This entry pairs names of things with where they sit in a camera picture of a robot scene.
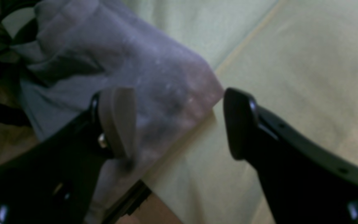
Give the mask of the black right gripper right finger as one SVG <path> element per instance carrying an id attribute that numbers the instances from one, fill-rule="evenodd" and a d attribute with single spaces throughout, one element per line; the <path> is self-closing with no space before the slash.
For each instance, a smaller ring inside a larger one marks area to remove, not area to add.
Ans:
<path id="1" fill-rule="evenodd" d="M 321 148 L 236 88 L 225 90 L 230 153 L 257 171 L 277 224 L 358 224 L 358 166 Z"/>

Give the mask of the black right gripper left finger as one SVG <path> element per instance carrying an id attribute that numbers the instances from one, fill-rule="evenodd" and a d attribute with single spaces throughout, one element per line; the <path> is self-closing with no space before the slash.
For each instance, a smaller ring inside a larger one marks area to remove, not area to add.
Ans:
<path id="1" fill-rule="evenodd" d="M 81 224 L 100 170 L 135 158 L 134 88 L 107 88 L 54 136 L 0 166 L 0 224 Z"/>

